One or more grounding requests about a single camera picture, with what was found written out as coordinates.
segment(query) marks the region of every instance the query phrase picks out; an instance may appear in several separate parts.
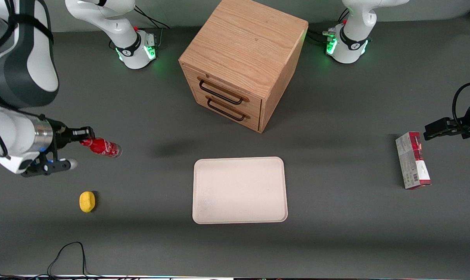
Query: bottle cap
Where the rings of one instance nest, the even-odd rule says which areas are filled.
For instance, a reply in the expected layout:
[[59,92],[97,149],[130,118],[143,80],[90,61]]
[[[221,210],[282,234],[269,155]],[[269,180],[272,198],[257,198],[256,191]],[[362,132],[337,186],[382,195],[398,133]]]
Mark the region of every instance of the bottle cap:
[[83,146],[89,146],[89,145],[93,144],[93,139],[81,140],[80,144],[83,145]]

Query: coca-cola bottle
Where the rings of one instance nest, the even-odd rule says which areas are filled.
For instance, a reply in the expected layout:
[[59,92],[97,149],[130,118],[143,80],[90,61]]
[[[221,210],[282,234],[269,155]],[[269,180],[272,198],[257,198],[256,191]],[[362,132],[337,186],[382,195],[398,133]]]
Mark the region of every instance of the coca-cola bottle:
[[102,138],[85,139],[80,141],[81,145],[89,147],[95,154],[101,154],[110,158],[117,158],[123,152],[121,146],[116,143],[109,142]]

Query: red and white box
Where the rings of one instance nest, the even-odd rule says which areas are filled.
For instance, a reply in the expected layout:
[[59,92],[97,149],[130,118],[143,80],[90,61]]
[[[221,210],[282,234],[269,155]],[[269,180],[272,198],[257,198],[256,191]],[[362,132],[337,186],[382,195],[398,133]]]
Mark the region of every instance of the red and white box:
[[406,133],[396,139],[396,146],[403,172],[404,188],[414,190],[432,184],[422,157],[420,133]]

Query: wooden drawer cabinet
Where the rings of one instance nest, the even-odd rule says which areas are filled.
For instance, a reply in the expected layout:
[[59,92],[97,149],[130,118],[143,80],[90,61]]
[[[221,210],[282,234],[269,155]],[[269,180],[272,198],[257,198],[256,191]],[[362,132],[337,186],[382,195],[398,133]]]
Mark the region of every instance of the wooden drawer cabinet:
[[222,0],[179,59],[197,103],[260,133],[292,78],[308,22]]

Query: drawer handle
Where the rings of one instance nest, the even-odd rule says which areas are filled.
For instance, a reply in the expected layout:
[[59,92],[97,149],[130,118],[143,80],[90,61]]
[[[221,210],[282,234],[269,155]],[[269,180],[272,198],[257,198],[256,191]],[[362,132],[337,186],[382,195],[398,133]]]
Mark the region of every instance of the drawer handle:
[[229,114],[229,113],[227,113],[227,112],[225,112],[225,111],[223,111],[223,110],[221,110],[221,109],[219,109],[219,108],[216,108],[216,107],[214,107],[213,105],[210,104],[211,101],[212,101],[211,98],[209,98],[208,101],[207,101],[207,106],[209,106],[209,108],[212,108],[213,110],[216,110],[217,112],[220,112],[221,114],[223,114],[223,115],[225,115],[225,116],[227,116],[227,117],[231,117],[232,119],[236,120],[237,122],[241,122],[241,121],[243,121],[243,120],[246,118],[245,115],[242,115],[242,117],[235,117],[235,116],[232,115],[232,114]]
[[203,86],[202,86],[203,84],[204,84],[204,81],[201,80],[201,82],[199,83],[199,87],[201,88],[201,90],[203,90],[203,91],[205,91],[205,92],[208,92],[208,93],[210,93],[210,94],[212,94],[212,95],[214,95],[214,96],[216,96],[216,97],[219,97],[219,98],[223,99],[224,101],[230,102],[230,103],[232,103],[232,104],[234,104],[234,105],[240,105],[240,103],[242,103],[242,101],[244,100],[244,98],[240,98],[239,101],[231,100],[230,98],[226,98],[226,97],[224,97],[223,95],[221,95],[221,94],[219,94],[219,93],[216,93],[216,92],[214,92],[214,91],[212,91],[212,90],[210,90],[210,89],[208,89],[208,88],[203,87]]

